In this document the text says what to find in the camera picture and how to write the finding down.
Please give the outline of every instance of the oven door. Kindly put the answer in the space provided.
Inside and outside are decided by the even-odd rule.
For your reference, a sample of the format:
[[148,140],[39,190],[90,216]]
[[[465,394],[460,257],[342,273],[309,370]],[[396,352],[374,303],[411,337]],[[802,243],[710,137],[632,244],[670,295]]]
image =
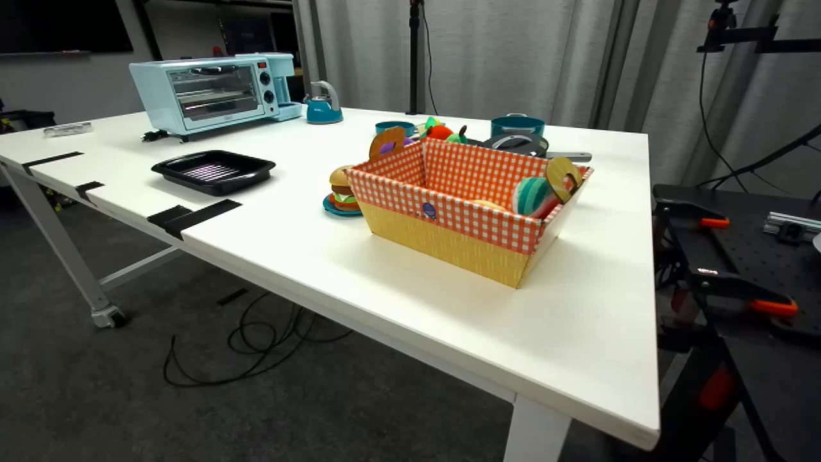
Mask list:
[[173,91],[191,131],[243,123],[265,115],[253,68],[202,64],[170,69]]

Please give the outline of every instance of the basket handle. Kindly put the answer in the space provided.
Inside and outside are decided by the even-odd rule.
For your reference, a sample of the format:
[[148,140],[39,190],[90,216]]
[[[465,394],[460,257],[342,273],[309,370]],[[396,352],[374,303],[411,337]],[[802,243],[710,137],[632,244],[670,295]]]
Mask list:
[[406,128],[388,128],[378,133],[374,142],[369,145],[369,163],[397,155],[403,150],[406,150]]

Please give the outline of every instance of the gray curtain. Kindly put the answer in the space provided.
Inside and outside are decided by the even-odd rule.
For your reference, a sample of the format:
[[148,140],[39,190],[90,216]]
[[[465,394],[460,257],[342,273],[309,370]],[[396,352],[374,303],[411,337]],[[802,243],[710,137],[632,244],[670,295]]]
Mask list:
[[[407,0],[296,0],[310,41],[310,77],[344,106],[407,109]],[[692,186],[724,168],[702,142],[700,55],[713,0],[427,0],[430,91],[442,115],[530,114],[557,127],[645,131],[655,182]],[[781,13],[777,38],[821,36],[819,0],[740,0],[740,27]],[[708,56],[705,110],[713,142],[736,168],[821,121],[821,55]],[[781,190],[810,196],[821,155],[797,150],[763,171]]]

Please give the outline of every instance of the white table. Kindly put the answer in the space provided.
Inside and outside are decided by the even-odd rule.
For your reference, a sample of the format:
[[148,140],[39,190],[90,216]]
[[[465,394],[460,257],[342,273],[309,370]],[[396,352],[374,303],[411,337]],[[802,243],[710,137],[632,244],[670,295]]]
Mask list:
[[[559,240],[520,291],[369,237],[365,222],[328,218],[321,209],[333,168],[368,160],[378,121],[400,114],[344,110],[338,127],[269,123],[180,145],[141,145],[144,114],[93,121],[93,131],[44,140],[42,131],[0,140],[0,163],[24,203],[93,305],[97,327],[117,308],[105,298],[129,273],[103,281],[39,196],[65,194],[170,244],[138,262],[160,266],[183,249],[325,320],[371,337],[407,357],[466,381],[514,403],[507,462],[557,461],[569,420],[584,422],[642,449],[659,436],[656,320],[652,286],[650,148],[645,133],[546,128],[551,150],[593,153],[584,186]],[[487,121],[445,119],[489,137]],[[229,150],[276,163],[273,182],[234,196],[238,209],[164,235],[147,216],[208,199],[155,176],[148,168],[188,153]],[[76,196],[76,186],[103,182]]]

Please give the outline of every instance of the wall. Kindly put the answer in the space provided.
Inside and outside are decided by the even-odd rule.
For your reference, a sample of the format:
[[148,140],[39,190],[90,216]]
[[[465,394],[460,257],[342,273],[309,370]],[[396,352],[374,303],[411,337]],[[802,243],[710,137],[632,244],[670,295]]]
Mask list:
[[117,0],[133,55],[0,60],[5,109],[53,110],[60,123],[138,110],[129,63],[151,60],[130,0]]

